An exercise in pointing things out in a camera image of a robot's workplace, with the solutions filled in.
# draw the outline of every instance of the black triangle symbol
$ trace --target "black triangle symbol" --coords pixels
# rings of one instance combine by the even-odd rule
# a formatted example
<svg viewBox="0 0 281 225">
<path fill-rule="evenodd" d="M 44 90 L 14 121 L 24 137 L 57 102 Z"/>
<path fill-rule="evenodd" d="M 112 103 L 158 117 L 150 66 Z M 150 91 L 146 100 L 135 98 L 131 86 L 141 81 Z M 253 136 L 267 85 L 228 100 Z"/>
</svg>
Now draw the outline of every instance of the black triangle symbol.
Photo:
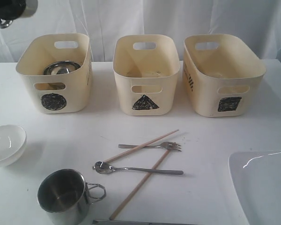
<svg viewBox="0 0 281 225">
<path fill-rule="evenodd" d="M 137 100 L 132 109 L 134 110 L 149 110 L 149 109 L 158 109 L 159 106 L 156 105 L 148 96 L 143 95 L 139 100 Z"/>
</svg>

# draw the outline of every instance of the white tablecloth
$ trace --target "white tablecloth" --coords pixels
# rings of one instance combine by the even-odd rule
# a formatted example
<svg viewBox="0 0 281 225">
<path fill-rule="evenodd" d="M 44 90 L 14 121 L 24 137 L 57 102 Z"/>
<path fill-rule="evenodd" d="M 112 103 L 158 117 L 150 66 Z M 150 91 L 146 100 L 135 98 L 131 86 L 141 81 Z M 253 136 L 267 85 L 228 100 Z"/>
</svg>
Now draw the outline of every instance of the white tablecloth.
<svg viewBox="0 0 281 225">
<path fill-rule="evenodd" d="M 133 117 L 121 112 L 111 62 L 93 63 L 89 105 L 80 112 L 41 114 L 34 108 L 15 63 L 0 63 L 0 125 L 22 126 L 27 149 L 14 164 L 0 168 L 0 225 L 51 224 L 37 203 L 37 190 L 50 173 L 80 171 L 106 187 L 107 197 L 91 206 L 88 217 L 108 219 L 142 179 L 141 172 L 101 175 L 99 160 L 123 152 L 119 143 L 141 144 L 175 129 L 168 141 L 182 145 L 160 169 L 184 170 L 184 176 L 153 175 L 117 220 L 245 225 L 245 215 L 229 176 L 228 158 L 236 151 L 281 150 L 281 64 L 265 60 L 267 73 L 249 111 L 238 117 L 205 118 L 190 106 L 181 75 L 172 110 L 163 116 Z M 164 150 L 140 150 L 112 163 L 148 167 Z"/>
</svg>

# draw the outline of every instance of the metal cup handle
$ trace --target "metal cup handle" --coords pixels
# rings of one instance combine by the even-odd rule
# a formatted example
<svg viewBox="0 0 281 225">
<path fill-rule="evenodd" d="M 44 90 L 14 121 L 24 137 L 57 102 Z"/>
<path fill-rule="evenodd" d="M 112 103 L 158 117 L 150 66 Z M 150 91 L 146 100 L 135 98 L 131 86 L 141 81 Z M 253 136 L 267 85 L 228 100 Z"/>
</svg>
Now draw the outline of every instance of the metal cup handle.
<svg viewBox="0 0 281 225">
<path fill-rule="evenodd" d="M 92 203 L 89 203 L 90 205 L 92 205 L 92 204 L 94 204 L 94 203 L 96 203 L 98 201 L 101 201 L 102 199 L 104 199 L 106 197 L 106 189 L 105 189 L 105 187 L 103 185 L 101 185 L 101 184 L 92 184 L 92 183 L 88 183 L 88 182 L 86 182 L 86 184 L 91 186 L 87 190 L 87 194 L 88 194 L 89 198 L 96 199 L 96 201 L 94 201 Z M 104 191 L 104 194 L 101 197 L 93 197 L 91 195 L 91 193 L 90 193 L 90 190 L 94 189 L 94 188 L 101 188 Z"/>
</svg>

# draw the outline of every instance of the cream plastic bin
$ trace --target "cream plastic bin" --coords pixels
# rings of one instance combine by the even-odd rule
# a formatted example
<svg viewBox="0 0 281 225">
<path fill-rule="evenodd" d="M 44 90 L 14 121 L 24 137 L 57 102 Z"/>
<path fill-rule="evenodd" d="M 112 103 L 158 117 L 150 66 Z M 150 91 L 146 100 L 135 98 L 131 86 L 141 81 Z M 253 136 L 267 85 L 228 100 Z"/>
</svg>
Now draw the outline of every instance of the cream plastic bin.
<svg viewBox="0 0 281 225">
<path fill-rule="evenodd" d="M 48 65 L 64 60 L 76 62 L 81 67 L 68 74 L 43 75 Z M 89 37 L 77 33 L 38 37 L 20 58 L 16 71 L 21 75 L 34 105 L 40 112 L 79 111 L 87 105 L 90 94 L 92 67 Z M 52 83 L 64 84 L 65 88 L 52 90 Z"/>
<path fill-rule="evenodd" d="M 144 46 L 135 49 L 134 44 Z M 179 57 L 164 35 L 131 35 L 117 41 L 113 71 L 122 111 L 128 115 L 163 115 L 171 110 Z"/>
<path fill-rule="evenodd" d="M 194 110 L 206 117 L 244 113 L 266 67 L 239 38 L 197 35 L 185 40 L 183 82 Z"/>
</svg>

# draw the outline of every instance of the chopstick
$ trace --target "chopstick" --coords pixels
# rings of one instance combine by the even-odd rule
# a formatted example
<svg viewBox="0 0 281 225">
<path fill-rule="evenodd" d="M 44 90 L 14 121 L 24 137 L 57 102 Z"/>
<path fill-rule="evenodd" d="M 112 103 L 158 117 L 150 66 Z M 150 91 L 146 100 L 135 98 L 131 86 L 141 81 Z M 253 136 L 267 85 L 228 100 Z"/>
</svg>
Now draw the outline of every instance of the chopstick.
<svg viewBox="0 0 281 225">
<path fill-rule="evenodd" d="M 157 169 L 160 163 L 167 157 L 170 153 L 170 150 L 167 150 L 163 156 L 155 163 L 152 169 Z M 133 189 L 133 191 L 127 196 L 127 198 L 117 207 L 117 209 L 113 212 L 113 214 L 109 217 L 109 220 L 114 220 L 117 215 L 122 211 L 122 209 L 128 204 L 128 202 L 133 198 L 133 196 L 138 192 L 141 186 L 148 180 L 148 178 L 152 175 L 151 172 L 148 172 L 146 176 L 139 182 L 139 184 Z"/>
<path fill-rule="evenodd" d="M 117 160 L 117 159 L 119 159 L 119 158 L 122 158 L 122 157 L 124 157 L 124 156 L 127 156 L 127 155 L 129 155 L 129 154 L 131 154 L 131 153 L 134 153 L 134 152 L 136 152 L 137 150 L 139 150 L 139 149 L 141 149 L 141 148 L 143 148 L 143 147 L 145 147 L 145 146 L 147 146 L 147 145 L 150 145 L 150 144 L 152 144 L 152 143 L 154 143 L 154 142 L 157 142 L 157 141 L 159 141 L 160 139 L 163 139 L 163 138 L 165 138 L 165 137 L 167 137 L 167 136 L 169 136 L 169 135 L 171 135 L 171 134 L 173 134 L 173 133 L 175 133 L 175 132 L 177 132 L 177 131 L 178 131 L 178 130 L 174 130 L 174 131 L 169 132 L 169 133 L 167 133 L 167 134 L 165 134 L 165 135 L 162 135 L 162 136 L 160 136 L 160 137 L 158 137 L 158 138 L 155 138 L 155 139 L 153 139 L 153 140 L 151 140 L 151 141 L 149 141 L 149 142 L 143 143 L 143 144 L 141 144 L 141 145 L 139 145 L 139 146 L 136 146 L 136 147 L 134 147 L 134 148 L 132 148 L 132 149 L 130 149 L 130 150 L 128 150 L 128 151 L 122 152 L 122 153 L 120 153 L 120 154 L 118 154 L 118 155 L 116 155 L 116 156 L 114 156 L 114 157 L 111 157 L 111 158 L 105 160 L 104 162 L 106 162 L 106 163 L 111 163 L 111 162 L 113 162 L 113 161 L 115 161 L 115 160 Z"/>
</svg>

